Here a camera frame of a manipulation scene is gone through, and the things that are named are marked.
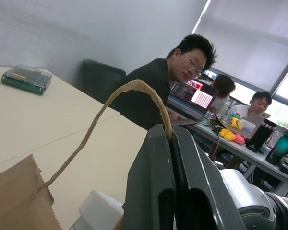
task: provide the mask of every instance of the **pink object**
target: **pink object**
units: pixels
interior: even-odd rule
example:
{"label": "pink object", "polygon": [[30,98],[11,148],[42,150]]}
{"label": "pink object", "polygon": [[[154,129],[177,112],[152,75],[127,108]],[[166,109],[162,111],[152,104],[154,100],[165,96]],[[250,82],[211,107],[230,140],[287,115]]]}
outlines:
{"label": "pink object", "polygon": [[243,139],[242,136],[235,134],[236,139],[234,139],[234,142],[236,142],[237,144],[243,145],[245,143],[245,140]]}

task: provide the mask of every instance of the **table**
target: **table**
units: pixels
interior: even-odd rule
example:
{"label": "table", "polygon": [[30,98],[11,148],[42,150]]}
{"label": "table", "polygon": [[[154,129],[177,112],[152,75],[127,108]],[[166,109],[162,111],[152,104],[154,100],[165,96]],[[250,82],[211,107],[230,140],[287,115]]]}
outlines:
{"label": "table", "polygon": [[[0,78],[8,69],[0,67]],[[56,76],[43,96],[0,82],[0,172],[33,154],[43,179],[50,179],[78,147],[101,106]],[[49,187],[62,229],[79,218],[79,206],[94,189],[124,202],[128,171],[146,134],[106,109],[87,145]]]}
{"label": "table", "polygon": [[200,122],[198,122],[196,125],[187,127],[202,135],[203,137],[213,141],[214,143],[219,142],[219,146],[249,161],[252,165],[246,172],[245,177],[248,177],[250,172],[253,171],[255,167],[258,167],[281,181],[280,185],[275,189],[274,193],[280,196],[285,196],[288,192],[288,175],[281,172],[276,166],[267,162],[265,160],[265,155],[254,153],[253,151],[246,148],[245,145],[241,146],[233,141],[226,141],[223,138],[219,139],[219,137],[211,130],[210,127],[204,126]]}

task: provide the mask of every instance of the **rope handle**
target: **rope handle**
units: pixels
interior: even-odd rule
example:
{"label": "rope handle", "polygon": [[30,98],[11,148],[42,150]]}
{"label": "rope handle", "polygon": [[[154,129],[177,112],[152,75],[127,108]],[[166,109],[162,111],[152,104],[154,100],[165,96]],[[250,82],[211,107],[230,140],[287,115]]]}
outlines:
{"label": "rope handle", "polygon": [[50,180],[46,181],[43,185],[41,185],[37,189],[37,193],[39,193],[43,189],[45,189],[48,186],[50,186],[58,178],[58,176],[61,175],[61,173],[66,169],[66,167],[71,163],[71,161],[74,159],[74,157],[78,154],[78,152],[80,152],[83,149],[83,147],[87,144],[87,142],[88,142],[88,140],[89,140],[89,138],[90,138],[90,136],[91,136],[91,134],[92,134],[92,132],[93,132],[93,130],[94,130],[99,118],[100,118],[100,116],[103,114],[105,109],[122,92],[127,92],[129,90],[136,90],[136,91],[140,91],[140,92],[143,92],[143,93],[147,93],[147,94],[149,94],[152,97],[153,101],[156,103],[156,105],[158,106],[158,108],[159,108],[159,110],[161,112],[161,117],[162,117],[163,123],[165,125],[166,135],[167,135],[169,140],[172,139],[172,125],[171,125],[171,122],[170,122],[170,119],[169,119],[169,116],[168,116],[167,109],[164,106],[163,101],[161,100],[159,95],[156,93],[156,91],[154,89],[152,89],[144,81],[142,81],[142,80],[132,80],[129,83],[127,83],[127,84],[119,87],[117,90],[115,90],[115,92],[107,99],[106,103],[102,106],[102,108],[100,109],[98,114],[95,116],[91,126],[87,130],[87,133],[86,133],[85,137],[83,138],[83,140],[81,141],[81,143],[78,146],[78,148],[64,162],[64,164],[60,167],[60,169],[55,174],[53,174],[53,176],[50,178]]}

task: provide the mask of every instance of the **green plastic case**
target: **green plastic case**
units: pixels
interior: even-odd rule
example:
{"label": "green plastic case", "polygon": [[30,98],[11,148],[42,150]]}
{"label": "green plastic case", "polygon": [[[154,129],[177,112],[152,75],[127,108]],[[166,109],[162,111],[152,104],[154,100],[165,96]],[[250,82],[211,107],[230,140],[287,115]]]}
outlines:
{"label": "green plastic case", "polygon": [[18,65],[3,74],[3,84],[43,95],[52,75],[25,65]]}

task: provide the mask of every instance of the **young man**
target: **young man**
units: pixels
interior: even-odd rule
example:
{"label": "young man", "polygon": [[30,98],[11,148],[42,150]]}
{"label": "young man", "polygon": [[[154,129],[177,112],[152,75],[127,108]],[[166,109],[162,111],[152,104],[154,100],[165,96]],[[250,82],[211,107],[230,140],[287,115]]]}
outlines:
{"label": "young man", "polygon": [[[172,49],[166,59],[155,59],[126,76],[122,85],[141,79],[152,87],[166,103],[170,82],[184,83],[198,77],[215,62],[214,46],[204,37],[192,34]],[[123,116],[149,130],[162,123],[158,107],[148,94],[142,92],[122,93],[110,106]]]}
{"label": "young man", "polygon": [[219,91],[209,108],[209,111],[212,113],[216,113],[218,110],[220,110],[224,106],[225,101],[229,100],[229,95],[236,89],[234,81],[225,75],[218,75],[213,82],[207,80],[200,81],[216,88]]}
{"label": "young man", "polygon": [[[235,112],[239,112],[242,118],[246,118],[248,115],[250,115],[250,113],[262,114],[264,111],[267,110],[267,108],[269,107],[269,105],[271,105],[271,103],[272,98],[269,92],[267,91],[257,92],[254,94],[254,96],[250,101],[250,107],[248,107],[247,105],[233,106],[229,110],[228,115],[225,118],[225,121],[230,119],[230,115]],[[225,168],[234,169],[243,162],[244,162],[243,158],[234,155],[231,161],[225,164]]]}

